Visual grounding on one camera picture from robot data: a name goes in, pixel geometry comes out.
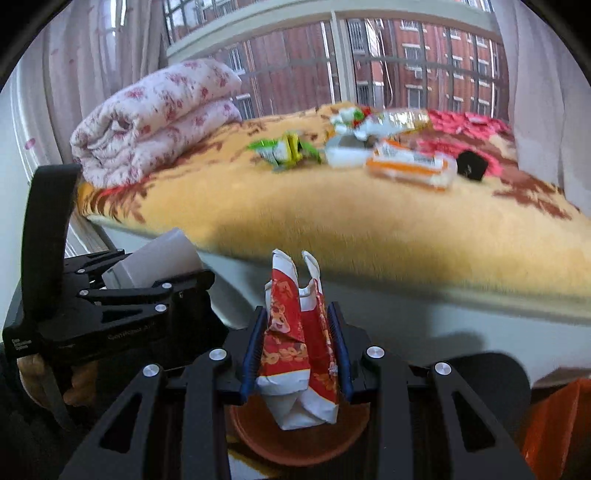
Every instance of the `metal bolt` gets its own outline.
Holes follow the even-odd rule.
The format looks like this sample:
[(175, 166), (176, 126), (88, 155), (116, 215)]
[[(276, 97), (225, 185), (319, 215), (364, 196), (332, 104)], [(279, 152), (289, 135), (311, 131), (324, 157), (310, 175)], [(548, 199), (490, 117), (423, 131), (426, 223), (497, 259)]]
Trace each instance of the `metal bolt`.
[(449, 366), (449, 364), (445, 362), (439, 362), (435, 365), (435, 371), (439, 375), (449, 375), (450, 373), (452, 373), (452, 368)]
[(155, 377), (160, 372), (160, 367), (158, 365), (149, 364), (144, 367), (144, 376), (145, 377)]
[(384, 349), (380, 346), (371, 346), (368, 348), (367, 354), (371, 358), (382, 358), (386, 352), (384, 352)]
[(212, 360), (224, 360), (227, 355), (228, 353), (223, 348), (214, 348), (211, 352), (209, 352), (209, 358)]

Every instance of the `orange bag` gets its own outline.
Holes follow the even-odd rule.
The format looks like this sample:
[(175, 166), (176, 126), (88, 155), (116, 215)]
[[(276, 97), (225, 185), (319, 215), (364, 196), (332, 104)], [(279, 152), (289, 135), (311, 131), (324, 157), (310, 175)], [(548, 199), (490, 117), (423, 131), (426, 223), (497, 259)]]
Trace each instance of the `orange bag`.
[(579, 379), (532, 406), (521, 453), (538, 480), (559, 480), (591, 441), (591, 380)]

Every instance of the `red brick building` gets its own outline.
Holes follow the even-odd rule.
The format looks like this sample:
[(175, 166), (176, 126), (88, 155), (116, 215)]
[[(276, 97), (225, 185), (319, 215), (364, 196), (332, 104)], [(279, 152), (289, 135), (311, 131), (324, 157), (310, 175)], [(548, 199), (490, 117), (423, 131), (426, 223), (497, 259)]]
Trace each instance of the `red brick building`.
[[(163, 0), (171, 42), (254, 0)], [(489, 9), (488, 0), (464, 1)], [(349, 20), (358, 103), (479, 112), (507, 118), (502, 46), (471, 33), (418, 21)], [(235, 102), (244, 118), (340, 101), (328, 22), (273, 32), (214, 55), (241, 75)]]

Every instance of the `yellow blanket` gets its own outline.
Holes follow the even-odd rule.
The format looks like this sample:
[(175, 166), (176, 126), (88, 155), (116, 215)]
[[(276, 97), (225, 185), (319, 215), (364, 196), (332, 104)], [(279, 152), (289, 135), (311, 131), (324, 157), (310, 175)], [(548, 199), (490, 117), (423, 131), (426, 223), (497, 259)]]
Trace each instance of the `yellow blanket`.
[(82, 184), (78, 208), (151, 235), (179, 227), (200, 249), (246, 260), (269, 262), (274, 248), (299, 258), (305, 249), (337, 274), (591, 297), (591, 220), (555, 187), (520, 172), (506, 138), (479, 145), (499, 158), (500, 178), (458, 177), (446, 192), (363, 169), (309, 164), (273, 173), (246, 149), (289, 130), (320, 147), (340, 107), (226, 125), (139, 184)]

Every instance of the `white curtain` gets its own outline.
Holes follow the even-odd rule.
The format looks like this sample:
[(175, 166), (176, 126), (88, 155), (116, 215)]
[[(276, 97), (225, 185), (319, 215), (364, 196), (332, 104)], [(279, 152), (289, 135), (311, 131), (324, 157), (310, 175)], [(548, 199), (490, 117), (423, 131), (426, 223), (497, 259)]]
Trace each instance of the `white curtain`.
[(44, 84), (61, 159), (70, 136), (113, 93), (159, 68), (161, 0), (74, 0), (47, 26)]
[(554, 31), (521, 0), (492, 0), (509, 67), (519, 168), (591, 216), (591, 86)]

